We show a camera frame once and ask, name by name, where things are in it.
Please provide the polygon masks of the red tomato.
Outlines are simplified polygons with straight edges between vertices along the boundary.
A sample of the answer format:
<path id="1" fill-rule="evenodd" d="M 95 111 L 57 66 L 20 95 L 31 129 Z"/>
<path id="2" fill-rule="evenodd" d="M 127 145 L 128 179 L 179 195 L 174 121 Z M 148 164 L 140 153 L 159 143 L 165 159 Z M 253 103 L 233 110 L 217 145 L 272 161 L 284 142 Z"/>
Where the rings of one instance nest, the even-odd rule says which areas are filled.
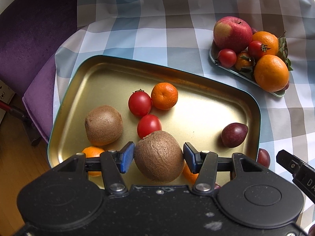
<path id="1" fill-rule="evenodd" d="M 144 90 L 139 89 L 133 92 L 129 97 L 128 107 L 133 115 L 142 118 L 151 111 L 151 97 Z"/>
<path id="2" fill-rule="evenodd" d="M 161 131 L 162 124 L 159 118 L 153 114 L 144 116 L 138 123 L 137 133 L 142 139 L 154 131 Z"/>

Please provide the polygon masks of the small mandarin plate front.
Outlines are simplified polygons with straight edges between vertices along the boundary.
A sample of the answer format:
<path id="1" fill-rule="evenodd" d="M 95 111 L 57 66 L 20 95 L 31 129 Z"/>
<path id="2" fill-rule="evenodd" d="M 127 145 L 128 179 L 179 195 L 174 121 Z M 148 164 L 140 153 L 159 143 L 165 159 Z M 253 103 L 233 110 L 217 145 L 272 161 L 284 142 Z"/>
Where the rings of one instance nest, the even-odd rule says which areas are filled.
<path id="1" fill-rule="evenodd" d="M 234 67 L 237 71 L 240 71 L 242 68 L 252 66 L 253 60 L 247 52 L 240 52 L 239 54 L 236 55 L 236 63 Z"/>

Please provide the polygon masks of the tomato on plate middle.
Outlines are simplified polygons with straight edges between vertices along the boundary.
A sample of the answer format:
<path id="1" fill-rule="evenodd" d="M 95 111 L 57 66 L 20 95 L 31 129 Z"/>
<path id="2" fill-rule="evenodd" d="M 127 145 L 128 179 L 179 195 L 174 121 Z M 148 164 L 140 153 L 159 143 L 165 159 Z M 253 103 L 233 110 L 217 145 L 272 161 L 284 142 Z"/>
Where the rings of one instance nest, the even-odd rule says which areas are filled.
<path id="1" fill-rule="evenodd" d="M 248 54 L 254 59 L 260 59 L 262 56 L 266 55 L 267 51 L 271 48 L 268 45 L 263 44 L 260 41 L 252 41 L 248 46 Z"/>

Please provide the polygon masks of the red apple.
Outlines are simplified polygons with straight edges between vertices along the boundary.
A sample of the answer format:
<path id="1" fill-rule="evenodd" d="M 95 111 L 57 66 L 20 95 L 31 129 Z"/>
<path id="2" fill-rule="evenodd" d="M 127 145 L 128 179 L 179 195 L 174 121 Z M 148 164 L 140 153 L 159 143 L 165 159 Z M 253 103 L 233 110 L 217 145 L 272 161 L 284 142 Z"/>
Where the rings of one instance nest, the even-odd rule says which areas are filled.
<path id="1" fill-rule="evenodd" d="M 213 34 L 218 48 L 231 49 L 235 53 L 240 53 L 248 47 L 253 32 L 244 20 L 228 16 L 215 23 Z"/>

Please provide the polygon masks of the large back orange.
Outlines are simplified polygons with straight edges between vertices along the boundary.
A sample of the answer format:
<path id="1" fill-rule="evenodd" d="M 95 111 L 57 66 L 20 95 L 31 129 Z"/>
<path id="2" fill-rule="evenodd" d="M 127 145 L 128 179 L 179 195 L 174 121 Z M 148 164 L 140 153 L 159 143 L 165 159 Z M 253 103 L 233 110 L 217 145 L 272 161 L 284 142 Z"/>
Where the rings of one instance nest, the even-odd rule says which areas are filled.
<path id="1" fill-rule="evenodd" d="M 277 55 L 279 51 L 278 38 L 270 32 L 258 31 L 252 35 L 252 41 L 260 41 L 264 45 L 263 54 Z"/>

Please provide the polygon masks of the large front orange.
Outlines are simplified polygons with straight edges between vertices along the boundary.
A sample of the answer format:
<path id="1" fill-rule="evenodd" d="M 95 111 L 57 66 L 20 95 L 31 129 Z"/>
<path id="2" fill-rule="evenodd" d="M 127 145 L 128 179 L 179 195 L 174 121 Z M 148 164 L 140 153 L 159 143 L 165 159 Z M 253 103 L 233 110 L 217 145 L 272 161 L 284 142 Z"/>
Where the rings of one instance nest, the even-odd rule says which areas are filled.
<path id="1" fill-rule="evenodd" d="M 276 55 L 264 55 L 255 65 L 254 78 L 256 83 L 267 92 L 284 89 L 289 82 L 289 71 L 286 64 Z"/>

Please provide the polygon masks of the large brown kiwi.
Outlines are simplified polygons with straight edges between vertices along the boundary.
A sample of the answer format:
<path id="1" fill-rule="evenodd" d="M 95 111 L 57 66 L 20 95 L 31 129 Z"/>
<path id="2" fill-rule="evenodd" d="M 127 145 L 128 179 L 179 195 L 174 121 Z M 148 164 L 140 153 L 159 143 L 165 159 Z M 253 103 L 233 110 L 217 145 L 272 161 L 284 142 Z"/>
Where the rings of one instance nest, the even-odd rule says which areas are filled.
<path id="1" fill-rule="evenodd" d="M 183 151 L 176 139 L 165 131 L 154 131 L 141 139 L 134 149 L 134 161 L 150 180 L 169 183 L 183 171 Z"/>

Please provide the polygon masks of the dark purple plum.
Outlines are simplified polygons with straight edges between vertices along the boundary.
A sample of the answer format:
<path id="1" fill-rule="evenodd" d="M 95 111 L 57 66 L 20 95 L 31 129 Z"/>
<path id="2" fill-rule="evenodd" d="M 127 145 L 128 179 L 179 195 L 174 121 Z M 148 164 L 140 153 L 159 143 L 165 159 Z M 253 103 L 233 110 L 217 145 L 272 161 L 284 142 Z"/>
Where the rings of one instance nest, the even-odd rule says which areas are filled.
<path id="1" fill-rule="evenodd" d="M 267 150 L 259 148 L 257 162 L 266 168 L 270 167 L 271 158 Z"/>

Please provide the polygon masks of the purple velvet ornate chair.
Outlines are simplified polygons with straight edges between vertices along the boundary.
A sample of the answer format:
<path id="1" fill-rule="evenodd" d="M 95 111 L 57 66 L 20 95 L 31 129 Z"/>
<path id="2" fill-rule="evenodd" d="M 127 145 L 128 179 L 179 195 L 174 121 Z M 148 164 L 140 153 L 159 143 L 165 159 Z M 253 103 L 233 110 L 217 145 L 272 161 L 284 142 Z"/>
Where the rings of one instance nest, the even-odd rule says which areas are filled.
<path id="1" fill-rule="evenodd" d="M 77 30 L 77 0 L 14 0 L 1 13 L 1 80 L 22 98 L 39 133 L 53 124 L 55 53 Z"/>

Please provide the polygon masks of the cherry tomato on plate front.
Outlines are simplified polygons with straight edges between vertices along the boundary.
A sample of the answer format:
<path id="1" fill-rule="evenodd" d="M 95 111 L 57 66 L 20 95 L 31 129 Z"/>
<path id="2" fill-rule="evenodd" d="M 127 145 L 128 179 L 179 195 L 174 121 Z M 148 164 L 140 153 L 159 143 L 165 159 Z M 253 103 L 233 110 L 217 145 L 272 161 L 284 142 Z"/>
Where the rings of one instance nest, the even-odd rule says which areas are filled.
<path id="1" fill-rule="evenodd" d="M 230 68 L 235 65 L 237 57 L 236 53 L 231 49 L 222 49 L 218 53 L 218 61 L 224 68 Z"/>

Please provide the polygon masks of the plum on plate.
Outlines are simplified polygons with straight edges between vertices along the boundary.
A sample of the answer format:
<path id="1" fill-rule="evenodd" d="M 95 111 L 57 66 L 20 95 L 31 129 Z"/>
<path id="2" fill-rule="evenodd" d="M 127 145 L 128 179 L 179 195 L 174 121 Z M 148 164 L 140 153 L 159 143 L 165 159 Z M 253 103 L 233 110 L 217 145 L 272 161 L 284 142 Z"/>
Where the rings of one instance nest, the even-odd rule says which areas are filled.
<path id="1" fill-rule="evenodd" d="M 290 82 L 288 82 L 285 87 L 283 88 L 283 91 L 286 91 L 289 88 Z"/>

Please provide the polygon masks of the small mandarin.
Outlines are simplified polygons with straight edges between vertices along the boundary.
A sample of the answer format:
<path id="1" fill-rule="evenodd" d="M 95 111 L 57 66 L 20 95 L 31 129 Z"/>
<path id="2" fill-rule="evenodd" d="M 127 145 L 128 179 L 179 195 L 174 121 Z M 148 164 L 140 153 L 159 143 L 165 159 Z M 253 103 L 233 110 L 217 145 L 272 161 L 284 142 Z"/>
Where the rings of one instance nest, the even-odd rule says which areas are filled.
<path id="1" fill-rule="evenodd" d="M 199 174 L 194 174 L 190 171 L 188 165 L 185 163 L 182 174 L 184 175 L 184 177 L 188 180 L 188 182 L 190 184 L 195 184 L 197 177 L 199 176 Z"/>

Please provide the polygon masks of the light green fruit plate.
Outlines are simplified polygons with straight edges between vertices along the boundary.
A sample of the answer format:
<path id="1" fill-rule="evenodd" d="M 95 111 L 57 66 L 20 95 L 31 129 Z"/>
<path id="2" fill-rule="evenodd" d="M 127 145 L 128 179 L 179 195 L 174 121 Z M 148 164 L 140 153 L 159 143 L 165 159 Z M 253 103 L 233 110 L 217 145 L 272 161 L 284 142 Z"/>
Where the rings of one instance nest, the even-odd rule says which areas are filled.
<path id="1" fill-rule="evenodd" d="M 242 79 L 247 80 L 248 82 L 259 86 L 255 79 L 254 79 L 254 67 L 246 67 L 243 71 L 237 71 L 235 69 L 235 67 L 230 67 L 230 68 L 225 68 L 223 66 L 221 66 L 220 62 L 217 60 L 217 55 L 219 53 L 220 49 L 217 47 L 217 45 L 215 44 L 215 42 L 213 41 L 209 50 L 209 58 L 210 60 L 219 68 L 224 69 L 226 71 L 228 71 L 229 73 L 232 73 Z"/>

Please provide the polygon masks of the large orange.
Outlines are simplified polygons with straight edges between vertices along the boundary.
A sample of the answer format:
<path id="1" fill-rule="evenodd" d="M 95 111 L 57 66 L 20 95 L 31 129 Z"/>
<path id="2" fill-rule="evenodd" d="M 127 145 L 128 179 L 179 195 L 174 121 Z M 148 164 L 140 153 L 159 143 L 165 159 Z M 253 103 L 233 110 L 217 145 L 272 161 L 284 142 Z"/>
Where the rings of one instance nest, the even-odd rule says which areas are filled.
<path id="1" fill-rule="evenodd" d="M 252 41 L 260 41 L 264 45 L 263 54 L 277 55 L 279 51 L 278 38 L 270 32 L 258 31 L 252 35 Z"/>
<path id="2" fill-rule="evenodd" d="M 256 83 L 267 92 L 284 89 L 289 82 L 289 71 L 286 64 L 276 55 L 264 55 L 255 65 L 254 78 Z"/>

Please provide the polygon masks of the checkered blue brown tablecloth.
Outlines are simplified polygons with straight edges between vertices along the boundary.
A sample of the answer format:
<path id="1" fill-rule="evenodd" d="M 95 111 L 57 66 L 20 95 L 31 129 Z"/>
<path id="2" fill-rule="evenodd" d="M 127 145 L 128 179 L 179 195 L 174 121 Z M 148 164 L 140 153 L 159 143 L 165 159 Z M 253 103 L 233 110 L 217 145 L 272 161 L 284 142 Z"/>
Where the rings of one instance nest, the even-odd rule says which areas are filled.
<path id="1" fill-rule="evenodd" d="M 75 0 L 77 32 L 57 50 L 53 112 L 78 66 L 94 55 L 165 65 L 251 93 L 262 113 L 260 145 L 314 165 L 314 0 Z M 211 64 L 212 30 L 225 16 L 285 34 L 293 71 L 284 97 Z"/>

